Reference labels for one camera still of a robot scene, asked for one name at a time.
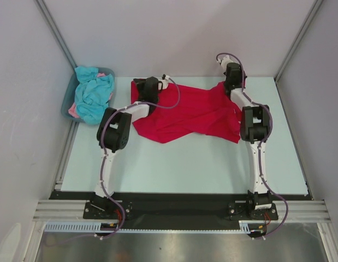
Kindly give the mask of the red t shirt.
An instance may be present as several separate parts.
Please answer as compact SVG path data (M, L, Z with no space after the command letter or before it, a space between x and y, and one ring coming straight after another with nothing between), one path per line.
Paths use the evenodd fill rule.
M158 95L151 115L133 122L140 136L165 144L191 133L215 136L234 143L240 140L241 110L226 95L223 82L204 90L169 84Z

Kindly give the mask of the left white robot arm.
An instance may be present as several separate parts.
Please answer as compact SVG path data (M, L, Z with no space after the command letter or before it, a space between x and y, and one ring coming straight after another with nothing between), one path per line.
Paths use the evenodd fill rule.
M103 156L94 192L102 198L114 193L111 186L112 164L117 152L128 143L131 124L152 114L159 102L159 93L168 87L166 79L156 77L134 79L133 83L137 91L134 102L120 109L107 108L97 130Z

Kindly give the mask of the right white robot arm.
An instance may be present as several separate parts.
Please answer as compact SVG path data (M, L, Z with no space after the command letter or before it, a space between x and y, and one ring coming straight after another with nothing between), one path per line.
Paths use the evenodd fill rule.
M241 110L240 137L246 144L250 165L246 213L250 218L258 219L272 206L271 192L265 185L265 143L272 131L269 108L254 102L246 94L240 64L227 61L222 62L221 67L225 70L226 95Z

